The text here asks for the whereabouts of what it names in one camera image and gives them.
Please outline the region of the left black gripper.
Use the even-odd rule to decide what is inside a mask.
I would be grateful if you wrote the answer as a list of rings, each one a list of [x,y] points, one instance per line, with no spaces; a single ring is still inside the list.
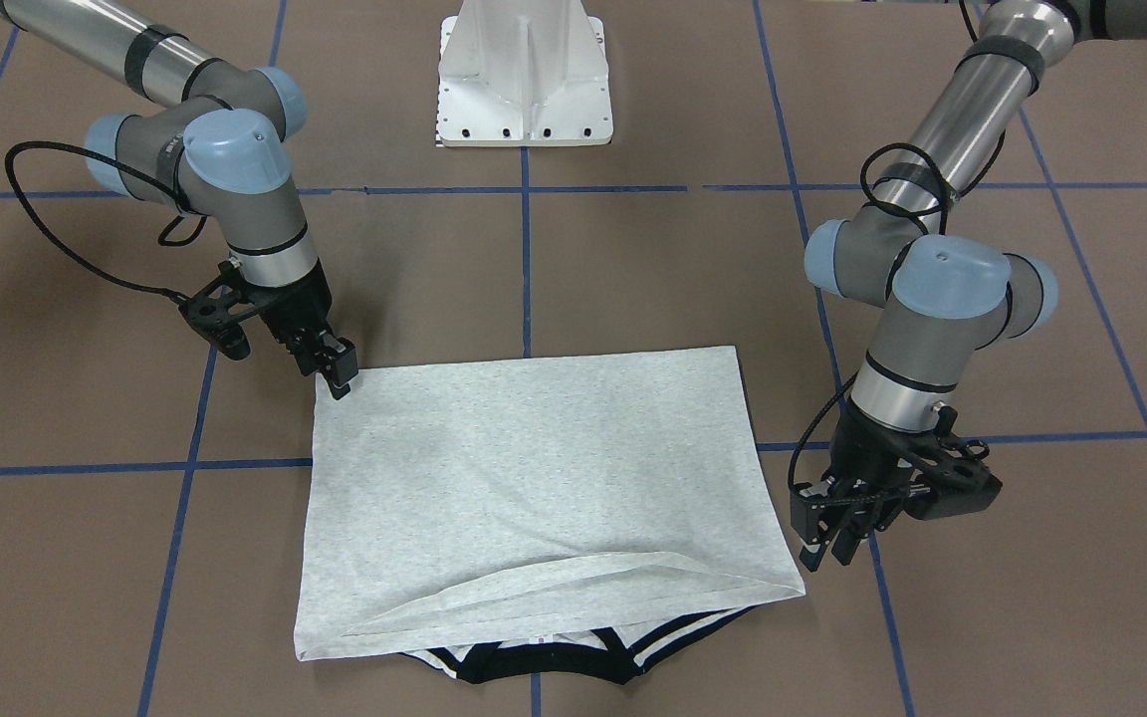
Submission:
[[[803,444],[829,410],[820,410],[805,429],[789,463],[791,528],[802,541],[799,562],[807,572],[818,572],[829,545],[838,564],[850,566],[871,533],[887,530],[902,516],[911,488],[912,467],[889,444],[898,434],[852,403],[840,410],[822,476],[799,482]]]

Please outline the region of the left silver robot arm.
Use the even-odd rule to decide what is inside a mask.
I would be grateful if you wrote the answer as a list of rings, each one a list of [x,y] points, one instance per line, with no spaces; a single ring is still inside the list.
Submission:
[[[825,558],[850,564],[896,519],[966,516],[1001,493],[988,443],[955,434],[955,391],[976,351],[1047,321],[1058,280],[1044,262],[953,235],[950,216],[1050,68],[1079,44],[1147,41],[1147,1],[997,1],[966,26],[972,44],[914,134],[864,159],[860,209],[805,246],[816,289],[880,310],[855,375],[825,405],[838,413],[827,468],[788,478],[811,572]]]

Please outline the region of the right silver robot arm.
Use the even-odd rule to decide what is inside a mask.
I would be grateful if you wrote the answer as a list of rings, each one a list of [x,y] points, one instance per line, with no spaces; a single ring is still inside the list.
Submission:
[[[331,330],[331,287],[311,236],[284,141],[304,127],[299,85],[281,69],[241,70],[174,29],[115,1],[0,1],[0,20],[122,81],[159,106],[153,117],[92,123],[77,155],[107,190],[214,221],[228,248],[194,295],[99,276],[171,301],[220,354],[250,353],[242,324],[259,318],[302,375],[342,398],[356,346]]]

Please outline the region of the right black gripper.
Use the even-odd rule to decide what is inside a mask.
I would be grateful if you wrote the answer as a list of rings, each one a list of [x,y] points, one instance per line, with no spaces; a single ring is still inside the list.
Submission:
[[[314,265],[290,285],[258,289],[268,301],[259,317],[278,344],[292,356],[301,375],[319,373],[333,399],[341,400],[356,377],[356,345],[331,330],[331,286],[323,265]]]

